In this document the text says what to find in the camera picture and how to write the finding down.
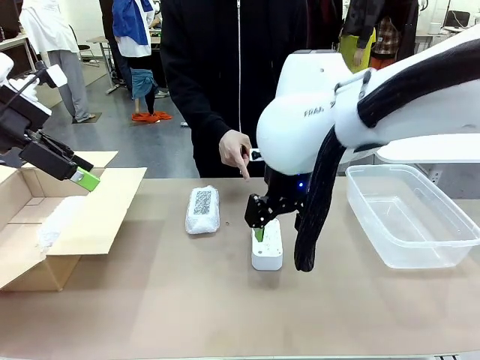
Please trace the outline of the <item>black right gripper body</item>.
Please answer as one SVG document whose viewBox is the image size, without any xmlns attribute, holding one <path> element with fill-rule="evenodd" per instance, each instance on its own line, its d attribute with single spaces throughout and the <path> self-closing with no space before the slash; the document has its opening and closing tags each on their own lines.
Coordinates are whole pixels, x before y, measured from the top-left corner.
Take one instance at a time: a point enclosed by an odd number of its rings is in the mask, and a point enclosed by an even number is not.
<svg viewBox="0 0 480 360">
<path fill-rule="evenodd" d="M 279 200 L 279 205 L 282 201 L 301 201 L 304 204 L 310 180 L 310 172 L 285 175 L 270 166 L 265 167 L 264 181 L 268 187 L 266 196 Z"/>
</svg>

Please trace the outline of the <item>person's right hand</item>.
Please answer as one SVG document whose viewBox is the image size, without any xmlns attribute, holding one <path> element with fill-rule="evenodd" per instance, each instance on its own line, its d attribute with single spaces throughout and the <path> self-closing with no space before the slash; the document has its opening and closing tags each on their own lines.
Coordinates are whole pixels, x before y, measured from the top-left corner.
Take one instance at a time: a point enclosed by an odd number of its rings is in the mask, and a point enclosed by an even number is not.
<svg viewBox="0 0 480 360">
<path fill-rule="evenodd" d="M 220 139 L 219 153 L 224 165 L 235 167 L 245 180 L 250 178 L 248 164 L 250 162 L 250 138 L 236 130 L 227 131 Z"/>
</svg>

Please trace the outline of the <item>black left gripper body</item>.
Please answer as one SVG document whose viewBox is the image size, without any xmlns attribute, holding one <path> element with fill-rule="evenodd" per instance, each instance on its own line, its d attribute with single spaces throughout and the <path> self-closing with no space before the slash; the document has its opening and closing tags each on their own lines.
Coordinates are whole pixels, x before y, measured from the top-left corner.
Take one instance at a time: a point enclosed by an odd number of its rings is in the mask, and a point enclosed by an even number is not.
<svg viewBox="0 0 480 360">
<path fill-rule="evenodd" d="M 7 153 L 12 148 L 23 149 L 31 141 L 29 132 L 43 128 L 50 117 L 48 109 L 34 105 L 7 86 L 1 87 L 1 153 Z"/>
</svg>

